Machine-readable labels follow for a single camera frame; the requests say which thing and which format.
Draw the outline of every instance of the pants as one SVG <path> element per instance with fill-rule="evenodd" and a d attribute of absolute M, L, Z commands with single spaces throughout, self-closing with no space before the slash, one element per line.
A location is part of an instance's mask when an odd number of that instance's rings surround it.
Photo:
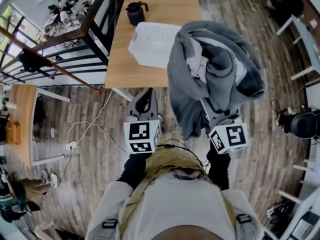
<path fill-rule="evenodd" d="M 24 178 L 21 180 L 24 187 L 26 199 L 30 200 L 36 196 L 46 193 L 50 188 L 51 184 L 41 185 L 43 183 L 42 179 L 28 179 Z"/>
<path fill-rule="evenodd" d="M 229 154 L 218 154 L 211 142 L 210 150 L 206 155 L 206 158 L 211 165 L 208 173 L 210 180 L 222 191 L 229 189 L 228 168 L 231 160 Z"/>

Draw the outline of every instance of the gray cloth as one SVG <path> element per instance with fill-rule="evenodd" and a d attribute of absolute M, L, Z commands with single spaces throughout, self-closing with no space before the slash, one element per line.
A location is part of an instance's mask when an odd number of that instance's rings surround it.
<path fill-rule="evenodd" d="M 200 77 L 204 69 L 206 81 Z M 193 21 L 181 28 L 167 74 L 171 106 L 185 140 L 199 137 L 205 126 L 202 98 L 222 113 L 264 93 L 261 67 L 250 45 L 213 21 Z"/>

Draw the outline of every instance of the sneaker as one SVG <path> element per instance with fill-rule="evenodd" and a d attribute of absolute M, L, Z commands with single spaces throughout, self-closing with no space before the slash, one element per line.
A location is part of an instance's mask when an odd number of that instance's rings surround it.
<path fill-rule="evenodd" d="M 47 170 L 42 170 L 41 171 L 41 179 L 43 181 L 43 185 L 46 185 L 46 184 L 49 184 L 50 181 L 49 181 L 49 175 L 48 175 L 48 172 Z"/>
<path fill-rule="evenodd" d="M 58 176 L 55 173 L 50 174 L 50 184 L 55 189 L 58 187 Z"/>
<path fill-rule="evenodd" d="M 158 114 L 158 118 L 160 119 L 161 121 L 161 132 L 164 134 L 165 133 L 165 120 L 164 120 L 164 117 L 162 116 L 162 114 Z"/>

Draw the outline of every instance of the black glove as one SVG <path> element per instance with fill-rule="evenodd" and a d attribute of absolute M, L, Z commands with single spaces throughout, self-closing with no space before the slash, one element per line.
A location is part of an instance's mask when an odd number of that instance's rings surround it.
<path fill-rule="evenodd" d="M 118 182 L 128 183 L 133 189 L 139 185 L 145 176 L 146 159 L 151 153 L 131 154 L 124 164 L 124 171 Z"/>

